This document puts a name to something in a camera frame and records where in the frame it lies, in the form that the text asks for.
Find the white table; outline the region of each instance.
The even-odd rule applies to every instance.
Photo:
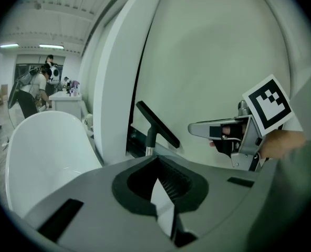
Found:
[[[77,96],[69,96],[66,91],[59,91],[49,96],[49,99],[51,100],[51,106],[54,111],[66,112],[81,120],[81,94]]]

